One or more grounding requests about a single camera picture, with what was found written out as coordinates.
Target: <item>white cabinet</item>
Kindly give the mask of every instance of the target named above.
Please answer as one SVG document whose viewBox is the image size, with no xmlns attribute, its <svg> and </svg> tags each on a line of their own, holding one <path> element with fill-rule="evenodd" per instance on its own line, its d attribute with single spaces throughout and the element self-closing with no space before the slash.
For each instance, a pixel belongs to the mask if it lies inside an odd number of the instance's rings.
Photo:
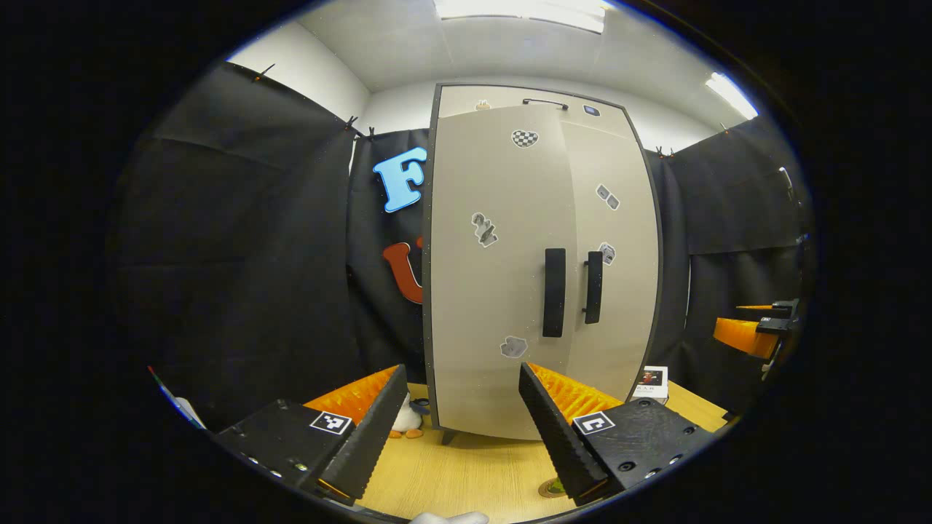
<svg viewBox="0 0 932 524">
<path fill-rule="evenodd" d="M 433 421 L 537 439 L 517 392 L 521 362 L 622 400 L 634 388 L 659 296 L 651 180 L 620 107 L 521 88 L 439 90 L 423 187 Z M 488 109 L 476 109 L 482 101 Z M 590 252 L 604 260 L 598 322 L 587 324 Z"/>
</svg>

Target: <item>led light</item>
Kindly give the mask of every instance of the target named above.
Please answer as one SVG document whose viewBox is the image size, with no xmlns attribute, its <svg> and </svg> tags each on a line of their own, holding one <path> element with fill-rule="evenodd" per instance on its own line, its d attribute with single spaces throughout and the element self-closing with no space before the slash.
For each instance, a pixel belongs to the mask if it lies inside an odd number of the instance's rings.
<svg viewBox="0 0 932 524">
<path fill-rule="evenodd" d="M 751 120 L 757 116 L 757 110 L 727 76 L 713 73 L 712 77 L 706 81 L 706 85 L 725 99 L 725 102 L 731 104 L 744 118 Z"/>
<path fill-rule="evenodd" d="M 514 17 L 552 21 L 602 33 L 605 9 L 613 8 L 603 0 L 434 0 L 440 20 L 465 17 Z"/>
</svg>

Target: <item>cabinet handle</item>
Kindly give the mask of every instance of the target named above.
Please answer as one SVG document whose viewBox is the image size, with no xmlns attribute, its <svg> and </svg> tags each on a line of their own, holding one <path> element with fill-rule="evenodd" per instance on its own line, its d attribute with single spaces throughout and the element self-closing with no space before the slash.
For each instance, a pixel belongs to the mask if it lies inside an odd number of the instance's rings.
<svg viewBox="0 0 932 524">
<path fill-rule="evenodd" d="M 597 324 L 598 314 L 602 312 L 602 252 L 590 251 L 589 259 L 582 263 L 589 268 L 589 283 L 586 286 L 585 322 Z"/>
<path fill-rule="evenodd" d="M 567 296 L 567 250 L 543 252 L 543 335 L 563 337 L 563 306 Z"/>
<path fill-rule="evenodd" d="M 555 103 L 555 104 L 557 104 L 557 105 L 563 107 L 563 110 L 564 110 L 564 111 L 566 111 L 567 109 L 569 109 L 569 105 L 568 105 L 568 104 L 565 104 L 565 103 L 562 103 L 562 102 L 554 102 L 553 100 L 543 100 L 543 99 L 540 99 L 540 98 L 526 98 L 526 99 L 524 99 L 524 100 L 521 101 L 521 103 L 523 103 L 523 104 L 528 104 L 528 103 L 531 103 L 531 102 Z"/>
</svg>

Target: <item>black curtain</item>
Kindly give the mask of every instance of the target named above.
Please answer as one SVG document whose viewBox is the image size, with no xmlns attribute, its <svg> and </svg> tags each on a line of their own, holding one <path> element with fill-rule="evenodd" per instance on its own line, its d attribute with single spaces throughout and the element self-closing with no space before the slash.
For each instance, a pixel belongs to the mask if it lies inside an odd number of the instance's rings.
<svg viewBox="0 0 932 524">
<path fill-rule="evenodd" d="M 354 132 L 257 76 L 222 63 L 144 134 L 110 236 L 132 350 L 214 431 L 363 375 L 344 272 Z"/>
<path fill-rule="evenodd" d="M 744 413 L 767 361 L 712 334 L 718 317 L 736 318 L 736 306 L 802 293 L 810 197 L 796 158 L 775 124 L 759 116 L 674 157 L 652 152 L 649 162 L 664 227 L 661 317 L 677 315 L 658 323 L 648 362 L 669 366 L 677 384 Z"/>
<path fill-rule="evenodd" d="M 405 364 L 408 381 L 426 383 L 422 307 L 404 298 L 382 250 L 411 246 L 408 260 L 420 281 L 423 199 L 385 212 L 385 186 L 372 168 L 415 147 L 427 148 L 428 130 L 397 131 L 356 141 L 349 177 L 347 273 L 356 338 L 367 371 Z"/>
<path fill-rule="evenodd" d="M 686 218 L 679 183 L 669 164 L 655 151 L 644 151 L 650 166 L 660 223 L 663 231 L 664 264 L 660 268 L 663 280 L 660 303 L 657 305 L 656 329 L 648 348 L 648 365 L 667 365 L 678 354 L 686 323 L 687 288 L 690 256 L 687 244 Z M 675 370 L 670 365 L 669 371 Z"/>
<path fill-rule="evenodd" d="M 664 159 L 679 183 L 690 255 L 796 245 L 803 214 L 797 200 L 809 206 L 787 144 L 771 120 L 758 116 Z"/>
</svg>

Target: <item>table surface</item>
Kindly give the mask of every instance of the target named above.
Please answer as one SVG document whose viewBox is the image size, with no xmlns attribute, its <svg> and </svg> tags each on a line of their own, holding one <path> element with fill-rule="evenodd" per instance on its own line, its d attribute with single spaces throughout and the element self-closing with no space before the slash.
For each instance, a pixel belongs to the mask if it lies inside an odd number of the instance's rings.
<svg viewBox="0 0 932 524">
<path fill-rule="evenodd" d="M 725 425 L 725 410 L 669 382 L 666 406 L 709 432 Z M 408 384 L 412 398 L 427 398 L 427 386 Z M 421 438 L 390 438 L 382 449 L 365 496 L 370 509 L 414 518 L 429 511 L 453 517 L 471 511 L 490 524 L 520 522 L 576 507 L 568 497 L 547 499 L 538 488 L 556 477 L 542 442 L 459 433 L 442 446 L 443 432 L 424 418 Z"/>
</svg>

